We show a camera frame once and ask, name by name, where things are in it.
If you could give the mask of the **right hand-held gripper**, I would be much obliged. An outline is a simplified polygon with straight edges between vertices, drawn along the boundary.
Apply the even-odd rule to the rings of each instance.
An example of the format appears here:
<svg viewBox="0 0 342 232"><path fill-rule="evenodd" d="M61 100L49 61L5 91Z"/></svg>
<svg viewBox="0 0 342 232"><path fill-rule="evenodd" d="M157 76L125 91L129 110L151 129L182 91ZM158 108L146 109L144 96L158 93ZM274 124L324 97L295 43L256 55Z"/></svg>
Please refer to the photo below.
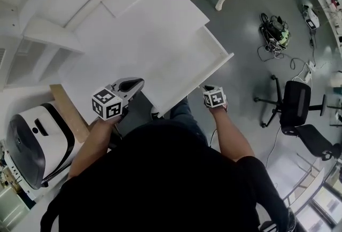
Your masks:
<svg viewBox="0 0 342 232"><path fill-rule="evenodd" d="M218 86L204 85L203 98L205 106L211 109L221 106L225 107L227 103L223 88Z"/></svg>

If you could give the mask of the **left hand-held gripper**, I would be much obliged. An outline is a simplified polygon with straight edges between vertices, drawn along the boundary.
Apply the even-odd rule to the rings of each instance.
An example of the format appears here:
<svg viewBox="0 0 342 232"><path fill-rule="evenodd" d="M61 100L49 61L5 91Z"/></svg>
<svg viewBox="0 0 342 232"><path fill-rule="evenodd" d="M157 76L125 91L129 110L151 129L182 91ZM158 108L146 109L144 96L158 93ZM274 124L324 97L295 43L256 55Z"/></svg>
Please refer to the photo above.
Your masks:
<svg viewBox="0 0 342 232"><path fill-rule="evenodd" d="M120 78L96 91L91 98L92 109L102 120L120 116L123 119L128 113L129 103L140 93L145 81L142 78Z"/></svg>

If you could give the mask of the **white desk drawer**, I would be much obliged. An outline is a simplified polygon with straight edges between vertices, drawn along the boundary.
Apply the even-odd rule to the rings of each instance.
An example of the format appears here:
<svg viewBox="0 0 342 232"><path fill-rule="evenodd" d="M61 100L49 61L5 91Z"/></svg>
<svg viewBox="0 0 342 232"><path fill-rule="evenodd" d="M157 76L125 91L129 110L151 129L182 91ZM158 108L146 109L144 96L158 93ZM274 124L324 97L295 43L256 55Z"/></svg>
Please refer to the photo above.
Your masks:
<svg viewBox="0 0 342 232"><path fill-rule="evenodd" d="M233 56L203 26L162 52L162 60L143 76L143 94L161 117Z"/></svg>

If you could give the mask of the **person's right forearm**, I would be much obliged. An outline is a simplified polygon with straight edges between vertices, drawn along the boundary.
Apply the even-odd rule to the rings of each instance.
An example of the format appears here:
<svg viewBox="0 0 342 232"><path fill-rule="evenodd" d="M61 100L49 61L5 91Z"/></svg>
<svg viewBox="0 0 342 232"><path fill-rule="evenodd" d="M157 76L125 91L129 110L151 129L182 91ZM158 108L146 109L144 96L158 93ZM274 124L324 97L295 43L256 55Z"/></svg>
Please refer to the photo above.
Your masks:
<svg viewBox="0 0 342 232"><path fill-rule="evenodd" d="M225 108L220 106L209 111L215 120L221 153L233 161L254 157L255 154L248 140L232 122Z"/></svg>

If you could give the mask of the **person's left forearm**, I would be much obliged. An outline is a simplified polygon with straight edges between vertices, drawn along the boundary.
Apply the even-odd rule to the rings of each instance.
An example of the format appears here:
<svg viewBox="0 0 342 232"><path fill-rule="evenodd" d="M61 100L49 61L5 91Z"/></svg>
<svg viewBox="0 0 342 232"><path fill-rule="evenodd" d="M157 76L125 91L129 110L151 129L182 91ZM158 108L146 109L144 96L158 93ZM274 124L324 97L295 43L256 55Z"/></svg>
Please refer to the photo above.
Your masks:
<svg viewBox="0 0 342 232"><path fill-rule="evenodd" d="M112 129L120 119L121 117L118 116L109 120L99 118L96 121L89 136L72 161L67 180L80 175L107 153Z"/></svg>

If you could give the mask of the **white desk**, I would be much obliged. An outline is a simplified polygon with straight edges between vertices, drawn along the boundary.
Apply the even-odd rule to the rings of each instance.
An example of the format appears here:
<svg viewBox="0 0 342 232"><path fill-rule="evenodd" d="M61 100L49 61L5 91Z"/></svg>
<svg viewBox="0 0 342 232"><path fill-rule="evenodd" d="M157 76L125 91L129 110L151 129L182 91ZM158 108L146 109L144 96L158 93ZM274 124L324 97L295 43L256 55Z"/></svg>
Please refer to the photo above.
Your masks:
<svg viewBox="0 0 342 232"><path fill-rule="evenodd" d="M100 4L76 34L85 54L76 62L63 87L81 117L91 123L96 114L91 97L120 78L143 78L162 52L185 41L208 23L190 0L139 0L114 17L113 1Z"/></svg>

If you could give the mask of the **person's right leg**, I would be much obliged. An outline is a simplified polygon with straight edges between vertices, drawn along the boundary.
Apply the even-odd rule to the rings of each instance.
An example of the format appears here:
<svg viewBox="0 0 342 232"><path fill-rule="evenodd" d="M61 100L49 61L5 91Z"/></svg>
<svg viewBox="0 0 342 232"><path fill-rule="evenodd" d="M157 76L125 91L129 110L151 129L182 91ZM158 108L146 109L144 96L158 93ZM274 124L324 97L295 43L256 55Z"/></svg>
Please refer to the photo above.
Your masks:
<svg viewBox="0 0 342 232"><path fill-rule="evenodd" d="M200 128L197 120L193 117L188 97L184 97L170 110L170 119L177 120L185 124L201 141L208 146L207 138L202 129Z"/></svg>

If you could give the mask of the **brown cardboard box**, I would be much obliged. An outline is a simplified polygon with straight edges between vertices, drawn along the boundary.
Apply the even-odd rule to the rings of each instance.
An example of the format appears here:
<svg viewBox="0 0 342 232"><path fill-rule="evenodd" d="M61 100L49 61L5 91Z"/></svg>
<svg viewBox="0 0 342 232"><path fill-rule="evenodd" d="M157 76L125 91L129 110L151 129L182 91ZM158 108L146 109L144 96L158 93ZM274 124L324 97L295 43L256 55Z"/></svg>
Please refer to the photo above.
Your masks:
<svg viewBox="0 0 342 232"><path fill-rule="evenodd" d="M77 141L83 143L89 136L88 124L83 120L62 85L52 84L50 90L60 115L64 118Z"/></svg>

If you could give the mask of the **black office chair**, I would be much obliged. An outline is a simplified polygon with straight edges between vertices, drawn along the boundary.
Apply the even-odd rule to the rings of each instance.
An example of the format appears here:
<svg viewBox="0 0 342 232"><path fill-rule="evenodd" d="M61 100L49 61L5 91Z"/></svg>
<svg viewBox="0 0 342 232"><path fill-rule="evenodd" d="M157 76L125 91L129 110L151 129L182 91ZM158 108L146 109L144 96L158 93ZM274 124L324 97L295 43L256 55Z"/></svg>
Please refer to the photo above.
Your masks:
<svg viewBox="0 0 342 232"><path fill-rule="evenodd" d="M279 113L280 129L284 135L300 138L308 151L323 161L331 158L338 159L342 154L341 145L332 144L313 125L306 124L310 111L319 111L320 116L324 115L328 108L327 97L323 96L320 105L310 105L311 88L307 84L288 81L284 93L282 93L278 78L272 75L271 79L276 82L277 101L254 98L255 102L275 105L269 121L263 122L261 127L268 127L276 114Z"/></svg>

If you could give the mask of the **person's black shirt torso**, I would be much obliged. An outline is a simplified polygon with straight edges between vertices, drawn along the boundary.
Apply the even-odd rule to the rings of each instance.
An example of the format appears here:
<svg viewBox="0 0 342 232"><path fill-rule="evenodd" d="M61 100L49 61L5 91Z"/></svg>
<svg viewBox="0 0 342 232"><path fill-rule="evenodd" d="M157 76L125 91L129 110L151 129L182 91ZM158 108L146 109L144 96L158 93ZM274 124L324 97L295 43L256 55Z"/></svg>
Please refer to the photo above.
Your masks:
<svg viewBox="0 0 342 232"><path fill-rule="evenodd" d="M66 181L41 232L259 232L257 205L286 232L288 210L259 159L230 160L184 125L161 120Z"/></svg>

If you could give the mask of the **white power strip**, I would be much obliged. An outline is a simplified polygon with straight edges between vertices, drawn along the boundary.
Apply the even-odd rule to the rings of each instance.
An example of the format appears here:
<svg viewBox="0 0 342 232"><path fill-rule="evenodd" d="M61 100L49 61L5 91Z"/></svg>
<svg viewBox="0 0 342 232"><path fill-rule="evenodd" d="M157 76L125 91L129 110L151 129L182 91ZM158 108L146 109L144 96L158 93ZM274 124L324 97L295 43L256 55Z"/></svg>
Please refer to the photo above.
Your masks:
<svg viewBox="0 0 342 232"><path fill-rule="evenodd" d="M312 72L315 71L315 64L312 61L308 63L308 72L305 76L305 81L309 82L312 79Z"/></svg>

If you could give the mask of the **white black appliance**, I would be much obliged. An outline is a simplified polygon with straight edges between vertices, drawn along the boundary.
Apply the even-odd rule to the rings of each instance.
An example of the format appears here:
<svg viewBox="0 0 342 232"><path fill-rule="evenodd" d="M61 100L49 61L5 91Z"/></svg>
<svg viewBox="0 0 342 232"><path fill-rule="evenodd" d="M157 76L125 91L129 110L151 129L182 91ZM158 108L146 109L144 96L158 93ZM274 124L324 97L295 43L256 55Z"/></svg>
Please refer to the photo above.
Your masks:
<svg viewBox="0 0 342 232"><path fill-rule="evenodd" d="M5 147L24 180L38 190L70 165L76 141L56 102L50 101L12 116Z"/></svg>

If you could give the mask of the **small white device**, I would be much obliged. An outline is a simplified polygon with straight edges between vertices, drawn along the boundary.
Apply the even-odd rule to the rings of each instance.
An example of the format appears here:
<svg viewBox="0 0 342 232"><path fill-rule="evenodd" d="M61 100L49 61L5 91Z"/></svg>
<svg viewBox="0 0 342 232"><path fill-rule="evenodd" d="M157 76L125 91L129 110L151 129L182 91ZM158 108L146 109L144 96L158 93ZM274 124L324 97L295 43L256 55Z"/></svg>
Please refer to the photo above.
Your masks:
<svg viewBox="0 0 342 232"><path fill-rule="evenodd" d="M311 30L319 28L320 21L311 4L302 5L302 16Z"/></svg>

